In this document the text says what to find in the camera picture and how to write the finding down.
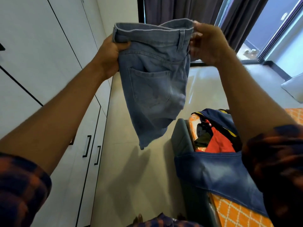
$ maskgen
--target red garment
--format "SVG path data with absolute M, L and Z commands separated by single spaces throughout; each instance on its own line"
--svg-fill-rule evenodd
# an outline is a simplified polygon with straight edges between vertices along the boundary
M 211 126 L 211 130 L 213 132 L 213 136 L 205 150 L 205 152 L 208 153 L 222 153 L 222 152 L 235 152 L 231 141 L 229 141 L 228 138 L 226 138 L 224 135 L 222 135 L 217 129 L 215 129 L 213 126 Z

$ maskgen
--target forearm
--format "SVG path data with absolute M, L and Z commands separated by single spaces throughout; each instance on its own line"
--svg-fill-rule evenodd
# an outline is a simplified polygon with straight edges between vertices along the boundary
M 276 126 L 296 124 L 255 82 L 233 51 L 226 51 L 217 68 L 243 143 Z
M 50 175 L 103 80 L 100 70 L 86 66 L 58 95 L 0 140 L 1 152 L 31 160 Z

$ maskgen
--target brown curtain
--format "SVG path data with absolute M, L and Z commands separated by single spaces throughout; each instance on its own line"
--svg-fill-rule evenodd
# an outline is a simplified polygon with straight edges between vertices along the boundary
M 268 0 L 231 0 L 219 27 L 229 45 L 238 52 Z
M 144 0 L 146 23 L 160 25 L 189 18 L 214 24 L 223 0 Z

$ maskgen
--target person's right arm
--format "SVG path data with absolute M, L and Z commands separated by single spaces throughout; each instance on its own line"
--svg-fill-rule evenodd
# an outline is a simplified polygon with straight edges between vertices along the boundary
M 222 31 L 195 23 L 191 56 L 215 66 L 229 109 L 244 144 L 242 161 L 263 193 L 277 226 L 302 226 L 303 126 L 283 110 L 250 76 Z

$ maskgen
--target person's left hand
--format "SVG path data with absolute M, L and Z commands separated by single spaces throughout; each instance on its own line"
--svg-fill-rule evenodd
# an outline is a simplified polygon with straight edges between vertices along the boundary
M 118 56 L 119 52 L 127 49 L 130 46 L 130 42 L 127 43 L 114 43 L 112 42 L 112 34 L 109 35 L 101 45 L 99 51 L 90 62 L 97 71 L 100 71 L 103 76 L 103 80 L 107 80 L 116 74 L 119 70 Z

